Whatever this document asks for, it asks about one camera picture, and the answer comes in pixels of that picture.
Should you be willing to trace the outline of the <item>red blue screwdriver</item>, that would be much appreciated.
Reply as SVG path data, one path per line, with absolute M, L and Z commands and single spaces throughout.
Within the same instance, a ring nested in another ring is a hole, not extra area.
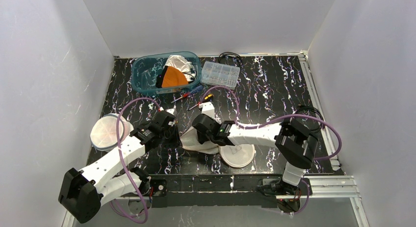
M 175 100 L 171 101 L 171 103 L 175 103 L 175 102 L 177 102 L 177 101 L 179 101 L 179 100 L 182 100 L 182 99 L 185 99 L 185 98 L 187 98 L 187 97 L 189 97 L 189 96 L 192 96 L 192 95 L 194 95 L 194 94 L 196 94 L 196 93 L 200 92 L 201 90 L 203 90 L 203 88 L 204 88 L 204 86 L 200 85 L 200 86 L 198 86 L 198 87 L 196 87 L 196 88 L 192 89 L 190 92 L 187 92 L 187 93 L 183 94 L 181 97 L 179 97 L 179 98 L 177 98 L 177 99 L 175 99 Z

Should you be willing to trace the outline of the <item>teal plastic bin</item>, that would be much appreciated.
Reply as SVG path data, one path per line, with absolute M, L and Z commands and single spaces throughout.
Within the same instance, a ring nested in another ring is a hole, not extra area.
M 191 80 L 188 84 L 172 87 L 157 87 L 158 79 L 162 79 L 163 69 L 168 58 L 172 55 L 184 57 L 190 63 L 190 70 L 185 72 L 186 77 Z M 147 55 L 134 61 L 131 67 L 132 88 L 144 95 L 167 94 L 181 90 L 193 89 L 200 83 L 202 67 L 199 57 L 190 51 L 177 51 Z

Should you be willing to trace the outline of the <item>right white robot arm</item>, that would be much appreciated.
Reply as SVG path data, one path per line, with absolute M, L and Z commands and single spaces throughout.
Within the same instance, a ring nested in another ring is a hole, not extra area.
M 318 148 L 318 138 L 306 126 L 289 115 L 281 123 L 265 126 L 244 125 L 225 121 L 218 123 L 206 114 L 192 122 L 198 141 L 210 141 L 219 146 L 258 145 L 276 148 L 286 159 L 286 167 L 280 184 L 297 187 L 306 170 L 313 164 Z

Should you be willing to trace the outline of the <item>clear plastic screw box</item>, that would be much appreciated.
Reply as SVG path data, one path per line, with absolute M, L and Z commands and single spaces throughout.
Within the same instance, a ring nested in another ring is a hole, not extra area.
M 224 86 L 234 90 L 238 82 L 240 67 L 206 61 L 200 82 L 211 86 Z

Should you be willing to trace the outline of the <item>yellow black screwdriver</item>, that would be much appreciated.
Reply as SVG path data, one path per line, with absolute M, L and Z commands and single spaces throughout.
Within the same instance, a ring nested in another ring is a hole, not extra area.
M 208 94 L 207 96 L 205 96 L 205 97 L 203 98 L 203 100 L 202 100 L 202 101 L 200 101 L 200 102 L 198 102 L 196 105 L 194 105 L 194 106 L 192 106 L 192 107 L 188 108 L 188 109 L 187 109 L 187 111 L 190 111 L 190 110 L 194 109 L 195 107 L 199 107 L 199 105 L 201 105 L 202 103 L 209 102 L 209 101 L 211 101 L 212 99 L 213 99 L 213 94 Z

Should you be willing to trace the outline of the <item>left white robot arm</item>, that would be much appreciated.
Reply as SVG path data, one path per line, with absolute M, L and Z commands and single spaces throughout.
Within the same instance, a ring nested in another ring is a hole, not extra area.
M 173 108 L 162 110 L 152 120 L 137 127 L 124 118 L 118 122 L 117 114 L 109 114 L 110 128 L 121 126 L 121 148 L 113 148 L 80 170 L 71 168 L 67 171 L 58 196 L 59 203 L 83 224 L 90 221 L 104 204 L 133 193 L 136 188 L 143 195 L 155 191 L 150 183 L 151 176 L 140 168 L 131 168 L 123 175 L 118 173 L 124 169 L 123 165 L 144 156 L 174 135 L 176 114 Z

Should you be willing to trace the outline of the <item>white cloth in bin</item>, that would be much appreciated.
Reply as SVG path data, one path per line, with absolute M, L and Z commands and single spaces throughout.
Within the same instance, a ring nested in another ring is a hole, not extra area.
M 196 68 L 192 65 L 192 63 L 188 60 L 186 60 L 181 55 L 170 55 L 165 62 L 165 66 L 173 67 L 179 70 L 181 73 L 184 74 L 185 78 L 189 83 L 192 83 L 196 76 Z

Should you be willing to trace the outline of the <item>orange black bra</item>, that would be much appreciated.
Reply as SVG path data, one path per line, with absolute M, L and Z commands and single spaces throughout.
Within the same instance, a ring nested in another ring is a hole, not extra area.
M 169 88 L 188 85 L 194 82 L 194 76 L 177 68 L 164 66 L 161 74 L 156 77 L 156 88 Z

